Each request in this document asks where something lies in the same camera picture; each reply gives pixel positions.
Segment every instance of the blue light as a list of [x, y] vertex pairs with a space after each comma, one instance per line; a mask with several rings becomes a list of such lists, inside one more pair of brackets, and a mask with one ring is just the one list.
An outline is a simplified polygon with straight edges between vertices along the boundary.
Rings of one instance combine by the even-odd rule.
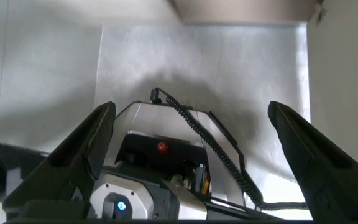
[[117, 207], [118, 207], [118, 209], [120, 209], [121, 211], [124, 211], [127, 206], [125, 205], [124, 202], [118, 202]]

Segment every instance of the tile floor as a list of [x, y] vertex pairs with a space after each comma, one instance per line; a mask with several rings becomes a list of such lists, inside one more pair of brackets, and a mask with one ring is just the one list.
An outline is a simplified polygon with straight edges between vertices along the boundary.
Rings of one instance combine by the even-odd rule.
[[309, 119], [306, 55], [304, 27], [102, 28], [44, 1], [0, 0], [0, 142], [52, 151], [96, 105], [120, 110], [160, 86], [246, 136], [260, 187], [274, 169], [292, 180], [266, 109], [279, 100]]

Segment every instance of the red light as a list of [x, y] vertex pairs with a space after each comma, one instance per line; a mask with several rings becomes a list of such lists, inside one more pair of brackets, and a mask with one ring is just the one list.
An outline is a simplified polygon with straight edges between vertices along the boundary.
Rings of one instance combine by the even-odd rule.
[[165, 152], [165, 151], [168, 149], [168, 145], [167, 145], [167, 143], [165, 143], [165, 142], [160, 142], [160, 143], [157, 145], [157, 149], [158, 149], [160, 152]]

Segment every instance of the coiled cable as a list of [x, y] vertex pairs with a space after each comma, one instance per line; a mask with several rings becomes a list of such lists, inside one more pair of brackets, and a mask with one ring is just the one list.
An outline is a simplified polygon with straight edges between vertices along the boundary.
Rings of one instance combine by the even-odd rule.
[[241, 174], [240, 170], [234, 165], [230, 157], [224, 152], [222, 147], [215, 140], [213, 135], [209, 133], [192, 115], [182, 107], [182, 105], [174, 99], [167, 92], [160, 88], [155, 90], [161, 91], [166, 97], [167, 103], [172, 106], [187, 122], [187, 124], [211, 147], [211, 149], [218, 155], [219, 159], [223, 162], [224, 166], [228, 169], [234, 180], [237, 182], [240, 189], [245, 192], [256, 207], [262, 210], [281, 210], [281, 209], [300, 209], [307, 210], [308, 207], [305, 202], [277, 202], [267, 203], [254, 181], [247, 172]]

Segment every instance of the white floor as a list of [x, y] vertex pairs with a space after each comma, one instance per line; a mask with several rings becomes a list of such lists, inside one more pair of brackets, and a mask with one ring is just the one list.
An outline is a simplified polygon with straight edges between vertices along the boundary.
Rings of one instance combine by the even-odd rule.
[[[156, 86], [218, 115], [267, 201], [300, 197], [267, 106], [310, 118], [304, 27], [102, 28], [42, 1], [0, 0], [0, 142], [52, 151], [96, 105], [119, 111]], [[290, 190], [277, 194], [278, 182]]]

